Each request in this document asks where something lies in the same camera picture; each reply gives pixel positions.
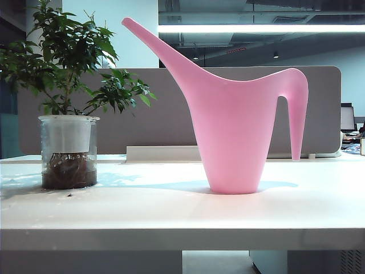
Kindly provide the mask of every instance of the cubicle divider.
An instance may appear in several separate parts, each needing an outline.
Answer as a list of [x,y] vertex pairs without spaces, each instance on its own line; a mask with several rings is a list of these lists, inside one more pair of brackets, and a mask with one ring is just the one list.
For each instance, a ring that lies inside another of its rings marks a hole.
[[[228,79],[251,80],[287,68],[221,67],[207,70]],[[340,146],[340,71],[331,66],[296,68],[305,74],[309,83],[302,156],[335,152]],[[112,108],[106,113],[102,110],[95,111],[95,116],[101,118],[98,121],[98,153],[124,154],[126,146],[196,145],[187,103],[170,73],[165,68],[136,68],[129,71],[148,83],[158,100],[152,100],[150,108],[139,101],[136,108],[122,114],[114,114]],[[84,75],[83,81],[95,89],[100,86],[97,75]],[[82,106],[83,102],[90,99],[88,96],[76,93],[72,101]],[[40,126],[37,119],[42,114],[38,110],[40,102],[40,96],[34,98],[30,91],[21,91],[18,95],[19,140],[25,154],[40,154]],[[260,146],[255,140],[259,134],[261,132],[247,128],[252,146]],[[278,100],[269,157],[290,157],[289,118],[284,98]]]

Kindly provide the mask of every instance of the office desk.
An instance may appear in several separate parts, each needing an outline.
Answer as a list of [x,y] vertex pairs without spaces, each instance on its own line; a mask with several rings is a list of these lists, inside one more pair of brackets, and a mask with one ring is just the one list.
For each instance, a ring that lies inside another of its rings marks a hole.
[[38,156],[1,161],[2,250],[365,249],[364,156],[270,159],[249,195],[212,193],[198,162],[123,162],[104,156],[96,186],[52,191]]

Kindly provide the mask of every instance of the fluorescent light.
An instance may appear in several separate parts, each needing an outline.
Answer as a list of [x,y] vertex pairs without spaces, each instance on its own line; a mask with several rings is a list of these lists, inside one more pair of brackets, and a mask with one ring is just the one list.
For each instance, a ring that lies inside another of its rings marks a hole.
[[160,25],[159,33],[365,33],[365,25]]

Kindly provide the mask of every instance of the plant stem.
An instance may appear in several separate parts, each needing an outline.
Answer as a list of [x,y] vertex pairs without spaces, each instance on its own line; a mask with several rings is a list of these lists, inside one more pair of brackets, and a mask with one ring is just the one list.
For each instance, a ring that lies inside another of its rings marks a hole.
[[94,112],[95,110],[97,110],[99,107],[105,106],[106,104],[108,104],[108,103],[104,103],[104,104],[99,105],[97,108],[92,109],[91,111],[89,111],[89,112],[88,112],[88,113],[86,113],[85,115],[86,115],[86,116],[89,116],[91,113],[93,113],[93,112]]
[[70,93],[70,86],[71,86],[71,81],[72,81],[72,76],[74,75],[74,72],[71,73],[69,79],[68,79],[68,83],[67,83],[67,88],[65,90],[65,94],[64,94],[64,104],[63,104],[63,110],[64,113],[67,114],[67,109],[68,109],[68,95]]
[[52,98],[52,96],[46,91],[43,90],[43,92],[51,99],[51,101],[57,106],[58,110],[62,112],[62,114],[66,114],[63,112],[62,108],[59,106],[59,104]]

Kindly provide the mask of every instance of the clear plastic pot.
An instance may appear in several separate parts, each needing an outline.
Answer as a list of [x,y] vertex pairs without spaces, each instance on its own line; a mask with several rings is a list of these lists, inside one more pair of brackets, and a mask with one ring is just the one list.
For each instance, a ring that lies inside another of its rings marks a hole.
[[40,116],[42,187],[66,190],[96,184],[96,121],[81,115]]

